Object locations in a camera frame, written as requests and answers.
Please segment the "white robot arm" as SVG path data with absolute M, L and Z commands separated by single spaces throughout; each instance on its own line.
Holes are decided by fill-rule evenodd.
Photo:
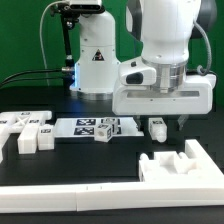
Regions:
M 127 27 L 143 43 L 123 63 L 115 53 L 115 20 L 108 12 L 80 16 L 77 95 L 112 100 L 117 115 L 206 114 L 216 76 L 199 67 L 188 75 L 188 42 L 216 16 L 214 0 L 129 0 Z

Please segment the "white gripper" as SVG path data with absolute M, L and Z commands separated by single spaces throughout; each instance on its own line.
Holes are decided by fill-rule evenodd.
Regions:
M 189 118 L 183 114 L 207 114 L 212 109 L 215 84 L 214 74 L 191 75 L 176 90 L 163 93 L 149 86 L 124 86 L 117 82 L 112 111 L 116 115 L 134 116 L 138 131 L 140 115 L 181 115 L 177 122 L 182 129 Z

